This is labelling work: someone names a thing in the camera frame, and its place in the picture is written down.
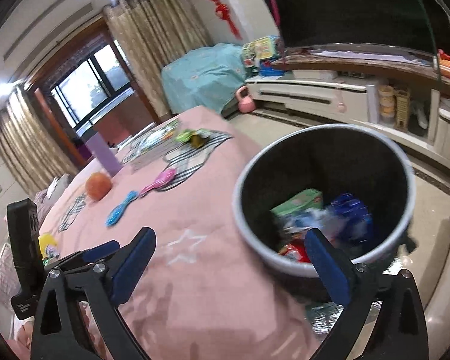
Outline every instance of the pink blanket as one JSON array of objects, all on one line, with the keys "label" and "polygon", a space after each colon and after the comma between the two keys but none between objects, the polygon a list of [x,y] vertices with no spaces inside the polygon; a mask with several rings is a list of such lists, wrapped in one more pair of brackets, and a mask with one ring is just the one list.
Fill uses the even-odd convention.
[{"label": "pink blanket", "polygon": [[[87,202],[67,230],[58,233],[54,212],[40,232],[50,232],[66,256],[112,239],[125,245],[143,226],[155,230],[156,252],[130,301],[119,309],[154,360],[309,358],[318,343],[301,307],[263,272],[233,219],[235,181],[260,148],[204,107],[179,118],[189,128],[233,138],[218,145],[185,182],[133,202],[114,227],[105,226],[109,212],[128,192],[151,183],[164,160],[135,173],[125,166],[111,192],[98,203]],[[83,189],[75,185],[74,191]],[[68,191],[64,199],[71,195]]]}]

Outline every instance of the pink hairbrush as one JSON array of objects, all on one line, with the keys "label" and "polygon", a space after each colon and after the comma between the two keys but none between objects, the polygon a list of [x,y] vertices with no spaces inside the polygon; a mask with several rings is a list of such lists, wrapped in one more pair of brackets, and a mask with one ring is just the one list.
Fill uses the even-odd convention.
[{"label": "pink hairbrush", "polygon": [[173,178],[176,175],[176,169],[175,168],[168,168],[164,170],[162,173],[160,173],[155,181],[151,183],[149,186],[146,186],[144,189],[142,189],[138,195],[139,198],[144,197],[148,192],[151,190],[163,187],[167,185],[170,181],[173,180]]}]

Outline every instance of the plastic container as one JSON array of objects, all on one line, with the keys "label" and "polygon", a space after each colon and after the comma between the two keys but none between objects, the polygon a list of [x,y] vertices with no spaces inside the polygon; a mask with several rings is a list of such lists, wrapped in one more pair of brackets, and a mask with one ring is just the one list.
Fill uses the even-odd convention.
[{"label": "plastic container", "polygon": [[274,69],[271,65],[271,62],[276,61],[279,58],[270,58],[268,60],[259,61],[258,72],[263,77],[278,77],[283,76],[286,71]]},{"label": "plastic container", "polygon": [[317,277],[312,264],[274,250],[279,233],[270,209],[307,188],[322,191],[324,205],[350,192],[368,207],[375,237],[353,263],[393,259],[406,239],[416,195],[412,167],[396,143],[368,128],[328,124],[287,135],[249,162],[235,185],[235,221],[272,272]]},{"label": "plastic container", "polygon": [[395,98],[394,89],[389,85],[378,87],[380,95],[380,120],[386,124],[395,123]]}]

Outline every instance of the blue gripper pad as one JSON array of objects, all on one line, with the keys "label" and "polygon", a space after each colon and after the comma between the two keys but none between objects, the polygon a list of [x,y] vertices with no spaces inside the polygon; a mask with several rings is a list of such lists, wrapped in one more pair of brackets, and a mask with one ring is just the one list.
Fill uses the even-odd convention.
[{"label": "blue gripper pad", "polygon": [[112,240],[102,245],[93,247],[92,249],[86,250],[82,254],[82,259],[86,263],[94,263],[95,261],[101,260],[102,258],[116,252],[118,249],[120,249],[120,244],[117,241]]},{"label": "blue gripper pad", "polygon": [[306,233],[305,251],[331,300],[347,306],[355,285],[352,262],[341,250],[335,249],[318,229]]},{"label": "blue gripper pad", "polygon": [[155,232],[146,228],[143,237],[128,255],[112,279],[110,302],[115,307],[128,302],[135,286],[152,258],[157,238]]}]

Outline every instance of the yellow toy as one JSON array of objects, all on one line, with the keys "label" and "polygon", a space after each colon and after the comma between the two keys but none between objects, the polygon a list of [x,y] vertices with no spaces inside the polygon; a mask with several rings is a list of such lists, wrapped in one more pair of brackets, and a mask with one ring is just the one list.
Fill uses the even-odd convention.
[{"label": "yellow toy", "polygon": [[38,244],[40,245],[40,252],[43,259],[56,257],[58,255],[58,244],[51,234],[42,234],[39,236]]}]

